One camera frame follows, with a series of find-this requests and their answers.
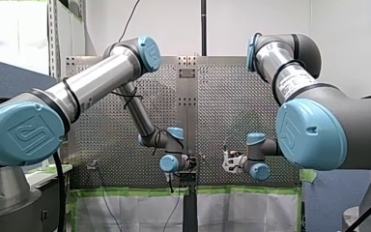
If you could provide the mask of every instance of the silver arm tube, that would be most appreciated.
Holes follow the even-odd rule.
[[[294,62],[294,51],[283,42],[268,43],[256,54],[259,73],[269,83],[275,83],[275,93],[281,103],[284,103],[297,90],[317,83],[298,62]],[[293,62],[281,70],[283,65]]]
[[[66,82],[77,97],[81,112],[84,112],[117,87],[140,75],[141,64],[136,55],[124,46],[116,46],[111,56]],[[71,91],[64,83],[45,91],[63,109],[70,122],[75,119],[78,108]]]
[[[117,92],[124,96],[132,96],[134,89],[133,82],[129,82],[117,88]],[[139,98],[122,97],[122,100],[128,102],[128,113],[142,137],[147,137],[155,132],[156,128]]]

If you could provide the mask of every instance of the robotic arm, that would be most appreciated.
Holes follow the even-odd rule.
[[[350,99],[335,86],[318,82],[321,55],[311,39],[256,34],[246,64],[271,85],[281,105],[275,142],[287,160],[316,170],[371,170],[371,96]],[[255,178],[251,169],[243,170]]]
[[[0,165],[23,166],[47,159],[57,151],[80,114],[117,88],[127,96],[122,98],[139,130],[140,143],[165,148],[173,154],[168,157],[173,168],[187,168],[188,161],[182,156],[183,131],[157,130],[141,100],[132,96],[133,81],[144,73],[155,72],[159,66],[156,42],[140,37],[111,45],[94,67],[45,91],[33,89],[0,102]]]

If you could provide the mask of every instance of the light blue joint cap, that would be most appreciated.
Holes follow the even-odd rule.
[[[253,146],[258,143],[262,143],[266,140],[267,138],[263,133],[249,133],[246,136],[246,145],[247,146]]]
[[[59,115],[35,102],[0,107],[0,165],[31,165],[52,156],[65,133]]]
[[[270,168],[266,163],[255,163],[249,169],[249,175],[256,181],[266,181],[270,176]]]
[[[180,163],[177,158],[173,155],[165,155],[160,160],[160,168],[164,172],[174,173],[180,168]]]
[[[321,104],[295,99],[284,103],[276,117],[278,143],[290,162],[316,170],[332,170],[345,161],[345,132]]]
[[[167,128],[167,131],[175,138],[178,138],[178,139],[185,139],[184,138],[184,133],[183,133],[183,129],[181,128]]]
[[[153,38],[148,36],[139,37],[138,51],[147,72],[152,73],[159,69],[161,65],[161,55],[158,45]]]

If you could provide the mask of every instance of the vertical pole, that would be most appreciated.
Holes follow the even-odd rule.
[[[207,56],[207,0],[201,0],[201,39],[201,55]]]

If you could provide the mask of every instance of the metal frame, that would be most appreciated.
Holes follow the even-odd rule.
[[[61,59],[59,49],[59,33],[57,19],[57,0],[48,0],[48,37],[49,37],[49,65],[50,75],[60,78]]]

